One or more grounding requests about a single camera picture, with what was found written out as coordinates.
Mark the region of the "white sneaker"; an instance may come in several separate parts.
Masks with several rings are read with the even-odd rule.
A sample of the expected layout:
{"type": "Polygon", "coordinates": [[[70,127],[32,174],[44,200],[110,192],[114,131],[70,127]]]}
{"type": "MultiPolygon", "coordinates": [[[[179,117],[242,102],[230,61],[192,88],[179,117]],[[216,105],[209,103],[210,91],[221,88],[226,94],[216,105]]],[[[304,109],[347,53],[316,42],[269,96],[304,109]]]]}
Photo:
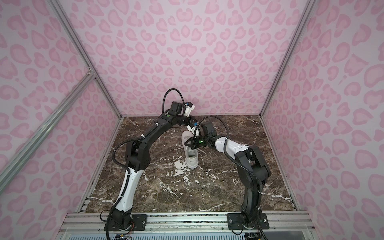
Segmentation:
{"type": "Polygon", "coordinates": [[[193,136],[194,135],[190,131],[184,131],[182,133],[182,144],[185,153],[186,165],[190,169],[195,169],[199,165],[198,150],[193,150],[191,147],[185,145],[185,142],[193,136]]]}

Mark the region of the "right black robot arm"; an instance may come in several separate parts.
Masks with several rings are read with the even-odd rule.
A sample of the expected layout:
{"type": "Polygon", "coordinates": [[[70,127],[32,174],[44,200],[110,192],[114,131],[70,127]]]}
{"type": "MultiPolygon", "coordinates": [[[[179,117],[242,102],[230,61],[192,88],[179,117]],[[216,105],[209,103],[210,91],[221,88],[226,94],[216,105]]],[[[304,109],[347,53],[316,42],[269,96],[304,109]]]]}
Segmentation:
{"type": "Polygon", "coordinates": [[[212,122],[197,123],[188,127],[191,135],[184,140],[187,152],[209,147],[223,153],[236,165],[241,183],[244,185],[244,200],[237,220],[229,219],[231,230],[246,228],[260,231],[270,228],[267,215],[262,212],[262,193],[271,170],[257,146],[238,144],[229,135],[219,135],[212,122]]]}

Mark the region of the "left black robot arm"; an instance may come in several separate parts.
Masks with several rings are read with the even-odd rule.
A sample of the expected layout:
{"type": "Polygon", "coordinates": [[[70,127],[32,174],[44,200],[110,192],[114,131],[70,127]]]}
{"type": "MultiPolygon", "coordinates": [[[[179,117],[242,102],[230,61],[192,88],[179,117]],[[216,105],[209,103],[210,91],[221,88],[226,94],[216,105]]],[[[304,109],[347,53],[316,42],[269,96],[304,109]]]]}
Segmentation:
{"type": "Polygon", "coordinates": [[[162,113],[154,124],[141,136],[119,143],[112,153],[115,164],[125,169],[125,178],[119,197],[111,208],[107,220],[122,229],[132,222],[133,198],[144,170],[151,162],[150,149],[153,143],[173,126],[195,126],[190,116],[195,105],[191,102],[172,102],[171,108],[162,113]]]}

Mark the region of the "left corner aluminium post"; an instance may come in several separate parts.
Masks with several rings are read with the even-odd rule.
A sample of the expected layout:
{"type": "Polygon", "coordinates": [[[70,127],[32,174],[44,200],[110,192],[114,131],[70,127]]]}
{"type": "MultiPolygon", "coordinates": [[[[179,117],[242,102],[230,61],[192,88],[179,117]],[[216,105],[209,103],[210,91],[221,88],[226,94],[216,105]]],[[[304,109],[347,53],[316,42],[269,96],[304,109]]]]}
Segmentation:
{"type": "Polygon", "coordinates": [[[76,33],[70,18],[66,14],[65,10],[63,9],[63,6],[61,5],[60,1],[57,0],[48,0],[47,3],[50,5],[51,9],[55,13],[55,15],[58,18],[58,21],[66,31],[67,35],[69,36],[71,42],[73,43],[75,49],[80,54],[81,59],[86,64],[87,68],[89,69],[91,74],[94,74],[96,77],[97,84],[99,88],[101,89],[102,93],[104,94],[104,97],[107,99],[107,102],[109,103],[110,107],[116,114],[119,120],[123,118],[123,115],[121,114],[120,110],[118,109],[115,101],[113,100],[111,94],[108,92],[106,85],[103,83],[102,78],[100,77],[98,71],[96,70],[96,67],[94,63],[92,62],[90,55],[88,54],[84,44],[82,43],[81,39],[79,38],[78,34],[76,33]]]}

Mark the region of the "corner aluminium post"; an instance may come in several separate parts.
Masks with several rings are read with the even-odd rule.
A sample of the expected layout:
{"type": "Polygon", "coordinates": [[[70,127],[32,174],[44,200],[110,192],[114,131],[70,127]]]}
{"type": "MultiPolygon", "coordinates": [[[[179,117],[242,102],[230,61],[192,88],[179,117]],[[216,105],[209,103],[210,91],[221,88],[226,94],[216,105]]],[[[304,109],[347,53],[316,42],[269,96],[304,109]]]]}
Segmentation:
{"type": "Polygon", "coordinates": [[[92,62],[90,55],[88,54],[84,44],[82,43],[81,39],[79,38],[78,34],[76,33],[70,18],[66,14],[65,10],[63,9],[63,6],[61,5],[60,1],[57,0],[48,0],[47,3],[50,5],[51,9],[55,13],[55,15],[58,18],[58,21],[66,31],[67,35],[69,36],[71,42],[73,43],[75,49],[80,54],[81,59],[86,64],[87,68],[89,69],[91,74],[94,74],[96,77],[97,84],[99,88],[101,89],[102,93],[104,94],[104,97],[107,99],[107,102],[109,103],[110,107],[116,114],[119,120],[123,118],[123,115],[121,114],[120,110],[118,109],[115,101],[113,100],[111,94],[108,92],[106,85],[103,83],[102,78],[100,77],[98,71],[96,70],[96,67],[94,63],[92,62]]]}
{"type": "Polygon", "coordinates": [[[291,37],[289,44],[288,44],[288,47],[285,51],[284,57],[280,63],[278,71],[277,71],[275,78],[272,82],[272,86],[268,92],[266,101],[265,101],[265,103],[261,109],[261,112],[259,115],[261,119],[266,115],[267,109],[268,109],[268,107],[272,101],[272,97],[274,96],[274,94],[278,88],[279,82],[281,81],[283,74],[289,65],[289,62],[290,62],[290,60],[294,54],[295,48],[297,47],[297,45],[298,45],[298,43],[299,43],[299,41],[300,41],[304,31],[305,31],[305,28],[308,25],[310,18],[312,17],[313,12],[315,11],[315,9],[318,5],[318,2],[319,1],[316,1],[316,0],[310,0],[310,1],[306,2],[306,6],[303,10],[303,13],[302,13],[300,19],[299,19],[298,25],[292,34],[292,37],[291,37]]]}

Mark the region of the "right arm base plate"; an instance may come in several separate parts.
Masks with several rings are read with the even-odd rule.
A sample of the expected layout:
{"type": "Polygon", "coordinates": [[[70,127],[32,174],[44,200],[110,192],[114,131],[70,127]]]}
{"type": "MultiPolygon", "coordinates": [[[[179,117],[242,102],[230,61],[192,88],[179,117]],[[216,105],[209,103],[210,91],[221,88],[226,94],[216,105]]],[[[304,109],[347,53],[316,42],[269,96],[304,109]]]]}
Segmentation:
{"type": "Polygon", "coordinates": [[[269,230],[270,225],[265,213],[259,213],[258,216],[247,217],[242,213],[226,214],[229,230],[269,230]]]}

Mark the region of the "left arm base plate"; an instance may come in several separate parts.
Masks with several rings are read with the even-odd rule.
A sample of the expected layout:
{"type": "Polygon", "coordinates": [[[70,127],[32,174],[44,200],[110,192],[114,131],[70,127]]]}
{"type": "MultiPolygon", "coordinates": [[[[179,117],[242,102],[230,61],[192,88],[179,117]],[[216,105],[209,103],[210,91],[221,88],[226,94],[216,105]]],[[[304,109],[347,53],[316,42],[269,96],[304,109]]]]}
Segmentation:
{"type": "Polygon", "coordinates": [[[148,215],[145,214],[127,214],[127,215],[112,215],[108,217],[104,231],[144,231],[147,224],[148,215]]]}

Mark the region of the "front aluminium rail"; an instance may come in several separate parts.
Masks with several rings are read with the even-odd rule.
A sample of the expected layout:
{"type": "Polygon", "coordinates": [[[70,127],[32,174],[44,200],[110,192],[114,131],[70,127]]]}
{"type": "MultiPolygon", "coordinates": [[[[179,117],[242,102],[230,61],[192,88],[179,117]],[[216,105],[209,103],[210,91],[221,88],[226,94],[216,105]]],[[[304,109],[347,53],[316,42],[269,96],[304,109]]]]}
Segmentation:
{"type": "MultiPolygon", "coordinates": [[[[259,240],[258,227],[242,226],[239,212],[136,213],[133,229],[112,226],[104,231],[106,214],[68,214],[58,240],[259,240]]],[[[317,240],[306,211],[265,212],[261,223],[268,240],[317,240]]]]}

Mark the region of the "right corner aluminium post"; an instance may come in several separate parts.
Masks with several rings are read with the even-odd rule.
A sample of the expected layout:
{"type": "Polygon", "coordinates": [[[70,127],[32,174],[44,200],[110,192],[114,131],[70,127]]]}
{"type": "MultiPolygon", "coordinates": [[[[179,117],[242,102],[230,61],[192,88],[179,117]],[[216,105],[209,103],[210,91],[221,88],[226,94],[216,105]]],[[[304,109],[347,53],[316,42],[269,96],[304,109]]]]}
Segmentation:
{"type": "Polygon", "coordinates": [[[272,86],[268,92],[266,101],[265,101],[265,103],[261,109],[261,112],[259,115],[261,119],[266,115],[267,109],[268,109],[268,107],[272,101],[272,97],[274,96],[274,94],[278,88],[279,82],[281,81],[283,74],[289,65],[289,62],[290,62],[290,60],[294,54],[295,48],[297,47],[297,45],[298,45],[298,43],[299,43],[299,41],[300,41],[304,31],[305,31],[305,28],[308,25],[310,18],[312,17],[313,12],[315,11],[315,9],[318,5],[318,2],[319,1],[316,1],[316,0],[310,0],[310,1],[306,2],[306,6],[303,10],[303,13],[302,13],[300,19],[299,19],[298,25],[292,34],[292,37],[291,37],[289,44],[288,44],[288,47],[285,51],[284,57],[280,63],[278,71],[277,71],[275,78],[272,82],[272,86]]]}

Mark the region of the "diagonal aluminium frame beam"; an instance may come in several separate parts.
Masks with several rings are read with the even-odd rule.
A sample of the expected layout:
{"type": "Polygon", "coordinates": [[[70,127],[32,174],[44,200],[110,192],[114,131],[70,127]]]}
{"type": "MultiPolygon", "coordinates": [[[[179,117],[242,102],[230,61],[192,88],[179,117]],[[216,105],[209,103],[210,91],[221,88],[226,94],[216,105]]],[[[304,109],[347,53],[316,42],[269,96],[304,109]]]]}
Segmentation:
{"type": "Polygon", "coordinates": [[[44,140],[57,126],[60,120],[72,107],[72,105],[81,96],[83,91],[88,87],[90,82],[94,80],[94,72],[89,71],[81,82],[73,88],[66,98],[58,105],[58,107],[50,114],[50,116],[40,125],[31,138],[20,148],[13,156],[10,163],[1,172],[1,193],[9,186],[12,180],[22,170],[32,154],[41,146],[44,140]]]}

